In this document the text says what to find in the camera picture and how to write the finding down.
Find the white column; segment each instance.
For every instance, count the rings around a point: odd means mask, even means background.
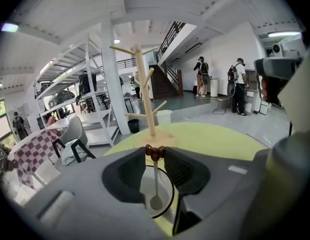
[[[143,55],[143,62],[144,62],[145,75],[147,76],[149,74],[149,71],[150,71],[150,66],[149,66],[149,60],[148,60],[146,55]],[[149,85],[149,90],[148,90],[149,97],[151,99],[154,99],[153,88],[152,88],[152,80],[151,79],[149,79],[148,85]]]
[[[127,124],[127,117],[124,115],[127,110],[117,69],[115,50],[110,49],[110,46],[114,46],[113,25],[110,16],[103,17],[101,20],[100,37],[101,57],[110,101],[120,132],[122,135],[126,135],[130,133],[130,129]]]

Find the person in gray top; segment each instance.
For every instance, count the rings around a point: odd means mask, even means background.
[[[135,72],[134,79],[137,80],[138,82],[140,81],[139,73],[137,71]],[[140,85],[137,82],[134,82],[134,87],[135,87],[137,99],[140,99],[141,98],[141,96],[140,96],[140,91],[141,91]]]

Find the gray chair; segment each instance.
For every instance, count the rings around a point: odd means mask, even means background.
[[[58,139],[54,140],[52,143],[55,153],[58,158],[60,158],[61,155],[57,149],[57,146],[56,146],[57,143],[60,144],[63,148],[65,148],[65,144],[73,140],[76,140],[76,141],[70,147],[78,163],[82,162],[82,160],[80,159],[79,154],[76,151],[77,145],[79,145],[86,152],[87,156],[93,159],[96,158],[86,147],[88,139],[85,134],[82,122],[78,116],[74,116],[73,118],[69,120],[68,127],[66,131],[64,132],[64,134],[60,136]]]

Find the pink checkered fabric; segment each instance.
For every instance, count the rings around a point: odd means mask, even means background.
[[[22,184],[34,189],[32,174],[45,160],[55,154],[53,141],[57,138],[58,136],[50,130],[44,130],[14,153],[18,162],[18,180]]]

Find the wooden mug tree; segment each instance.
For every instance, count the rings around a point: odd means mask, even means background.
[[[149,80],[154,72],[154,69],[151,68],[147,76],[145,74],[145,69],[144,69],[143,55],[158,49],[158,47],[147,50],[145,52],[142,52],[141,46],[138,44],[134,45],[134,52],[125,50],[119,47],[115,47],[115,46],[110,46],[109,48],[118,50],[118,51],[121,51],[127,54],[134,55],[136,59],[137,72],[138,72],[140,82],[138,82],[136,79],[134,81],[140,85],[146,114],[126,113],[125,115],[132,116],[132,117],[147,118],[149,135],[139,140],[137,143],[134,144],[134,146],[145,147],[147,144],[151,145],[152,147],[160,147],[160,146],[174,147],[176,146],[175,138],[172,134],[166,131],[163,131],[163,130],[157,130],[155,128],[154,115],[156,115],[157,111],[159,111],[167,103],[167,101],[165,100],[154,111],[152,111],[151,99],[150,99],[150,93],[149,93]]]

